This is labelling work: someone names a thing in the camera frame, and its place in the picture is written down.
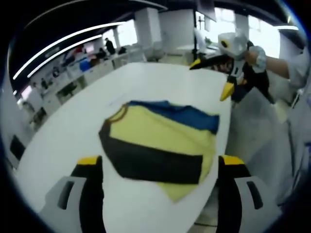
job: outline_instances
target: black ceiling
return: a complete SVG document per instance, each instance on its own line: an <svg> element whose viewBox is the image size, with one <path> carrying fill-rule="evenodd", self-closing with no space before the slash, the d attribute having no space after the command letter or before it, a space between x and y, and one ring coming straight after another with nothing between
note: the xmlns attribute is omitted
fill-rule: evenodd
<svg viewBox="0 0 311 233"><path fill-rule="evenodd" d="M187 9L194 6L193 0L149 1L164 4L169 10ZM116 1L117 3L108 3L104 0L46 0L36 2L29 0L26 2L27 4L22 3L22 5L19 3L20 7L18 9L23 8L24 4L27 10L21 9L15 12L16 17L12 19L15 27L10 30L16 37L10 57L10 77L33 55L52 42L88 27L133 18L134 11L147 6L145 3L127 0ZM283 12L272 0L215 0L214 2L216 7L234 9L240 14L250 14L274 25L286 22ZM62 5L62 7L42 15L42 13L59 5ZM74 36L58 46L60 46L60 49L66 48L83 39L103 33L104 30L93 30ZM45 60L45 57L41 55L16 80L12 80L13 88L18 91L21 90L29 81L26 77L27 74L43 60Z"/></svg>

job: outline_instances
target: person's arm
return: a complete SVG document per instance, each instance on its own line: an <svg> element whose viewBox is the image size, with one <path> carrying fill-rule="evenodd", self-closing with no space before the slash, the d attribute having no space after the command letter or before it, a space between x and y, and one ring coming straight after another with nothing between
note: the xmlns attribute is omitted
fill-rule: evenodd
<svg viewBox="0 0 311 233"><path fill-rule="evenodd" d="M258 54L255 51L249 51L245 59L248 62L249 65L254 65L256 64ZM289 71L288 71L288 66L287 62L283 59L278 59L278 58L273 58L273 57L266 57L266 64L267 64L267 70L272 71L273 73L289 79Z"/></svg>

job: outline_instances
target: ceiling light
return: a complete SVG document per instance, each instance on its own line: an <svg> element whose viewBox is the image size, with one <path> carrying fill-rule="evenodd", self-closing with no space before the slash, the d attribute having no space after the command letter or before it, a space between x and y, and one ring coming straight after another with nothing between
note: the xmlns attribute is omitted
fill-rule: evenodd
<svg viewBox="0 0 311 233"><path fill-rule="evenodd" d="M121 25L124 22L116 22L116 23L107 23L107 24L101 24L101 25L97 25L94 27L90 27L90 28L86 28L80 31L77 31L75 33L72 33L70 35L67 35L59 40L56 40L55 42L51 43L50 45L46 46L44 49L42 49L41 51L39 51L38 53L36 53L32 58L30 58L17 72L16 74L13 76L13 80L15 80L17 78L17 76L31 63L34 61L34 59L36 59L38 56L40 56L41 54L43 54L44 52L46 52L47 50L49 50L50 48L52 48L53 46L63 42L64 40L67 40L75 35L81 34L81 33L85 33L85 32L89 32L95 29L99 29L99 28L104 28L104 27L110 27L110 26L116 26L116 25Z"/></svg>
<svg viewBox="0 0 311 233"><path fill-rule="evenodd" d="M97 38L101 38L102 35L96 35L96 36L93 36L91 38L88 38L88 39L85 39L85 40L82 40L80 42L77 42L73 45L70 45L69 47L63 49L63 50L60 50L59 52L57 52L56 54L52 55L51 57L49 57L47 60L45 60L44 62L42 62L40 65L38 65L33 71L31 71L27 77L30 78L34 73L36 73L41 67L43 67L46 63L48 63L49 61L53 60L55 57L59 56L60 54L80 45L80 44L83 44L83 43L86 43L88 41L91 41L91 40L95 40Z"/></svg>
<svg viewBox="0 0 311 233"><path fill-rule="evenodd" d="M291 25L283 25L283 26L275 26L276 29L278 30L298 30L296 26L291 26Z"/></svg>

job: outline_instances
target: white sleeve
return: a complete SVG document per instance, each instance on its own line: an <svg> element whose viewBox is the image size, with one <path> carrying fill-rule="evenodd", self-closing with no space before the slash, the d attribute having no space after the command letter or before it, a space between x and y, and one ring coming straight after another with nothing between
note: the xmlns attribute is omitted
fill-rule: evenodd
<svg viewBox="0 0 311 233"><path fill-rule="evenodd" d="M293 60L287 62L290 83L296 88L302 88L306 85L310 69L310 55L308 48L305 47L303 53L296 56Z"/></svg>

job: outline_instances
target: folded cloth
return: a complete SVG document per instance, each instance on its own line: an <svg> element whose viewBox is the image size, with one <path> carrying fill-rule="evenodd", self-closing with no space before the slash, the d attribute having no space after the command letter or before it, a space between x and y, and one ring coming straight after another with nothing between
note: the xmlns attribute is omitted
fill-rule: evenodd
<svg viewBox="0 0 311 233"><path fill-rule="evenodd" d="M99 136L122 177L159 182L178 200L208 174L218 124L218 116L191 106L132 101L104 122Z"/></svg>

